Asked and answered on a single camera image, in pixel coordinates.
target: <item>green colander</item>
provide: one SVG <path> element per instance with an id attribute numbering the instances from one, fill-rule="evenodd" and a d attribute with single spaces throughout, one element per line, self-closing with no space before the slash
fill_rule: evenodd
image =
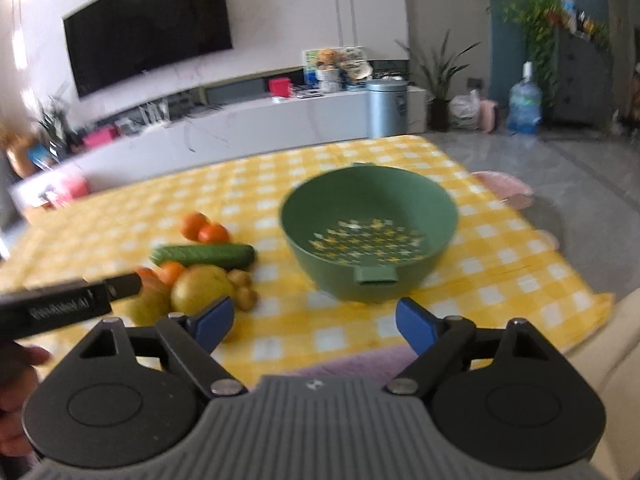
<path id="1" fill-rule="evenodd" d="M 378 303 L 418 287 L 453 238 L 458 212 L 433 180 L 357 165 L 305 182 L 280 223 L 300 266 L 341 300 Z"/>

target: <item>purple cloth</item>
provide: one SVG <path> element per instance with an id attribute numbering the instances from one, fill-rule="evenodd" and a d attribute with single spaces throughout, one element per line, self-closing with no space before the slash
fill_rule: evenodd
<path id="1" fill-rule="evenodd" d="M 287 375 L 297 377 L 361 376 L 375 380 L 381 386 L 404 370 L 418 355 L 408 346 L 392 346 L 350 357 L 342 357 L 302 368 Z"/>

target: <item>tablecloth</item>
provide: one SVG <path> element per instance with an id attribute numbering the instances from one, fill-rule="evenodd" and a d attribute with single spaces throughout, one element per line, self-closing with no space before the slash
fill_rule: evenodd
<path id="1" fill-rule="evenodd" d="M 254 312 L 238 313 L 236 338 L 214 352 L 239 379 L 255 384 L 263 374 L 398 344 L 394 302 L 341 303 L 318 290 L 298 267 L 279 227 L 279 207 L 291 189 L 354 162 L 423 174 L 455 200 L 460 212 L 455 238 L 435 272 L 411 295 L 436 316 L 460 314 L 484 327 L 527 317 L 561 349 L 606 322 L 610 296 L 592 294 L 516 212 L 417 136 L 253 156 L 80 200 L 30 228 L 0 270 L 0 290 L 78 276 L 92 280 L 149 265 L 153 247 L 184 243 L 180 218 L 197 210 L 258 251 L 253 275 L 260 303 Z M 115 313 L 121 314 L 117 305 Z M 57 361 L 94 323 L 32 341 L 50 349 Z"/>

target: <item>blue gripper pad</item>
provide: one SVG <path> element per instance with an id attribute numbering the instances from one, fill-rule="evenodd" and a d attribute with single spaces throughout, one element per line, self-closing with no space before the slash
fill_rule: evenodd
<path id="1" fill-rule="evenodd" d="M 234 325 L 235 305 L 219 298 L 188 320 L 188 332 L 207 353 L 213 352 Z"/>
<path id="2" fill-rule="evenodd" d="M 418 355 L 424 354 L 438 339 L 439 317 L 425 310 L 411 298 L 400 298 L 396 305 L 396 326 Z"/>

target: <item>metallic trash bin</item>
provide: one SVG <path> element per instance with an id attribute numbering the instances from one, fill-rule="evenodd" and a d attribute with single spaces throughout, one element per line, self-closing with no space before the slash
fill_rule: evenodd
<path id="1" fill-rule="evenodd" d="M 369 139 L 404 135 L 408 131 L 407 82 L 398 79 L 367 81 Z"/>

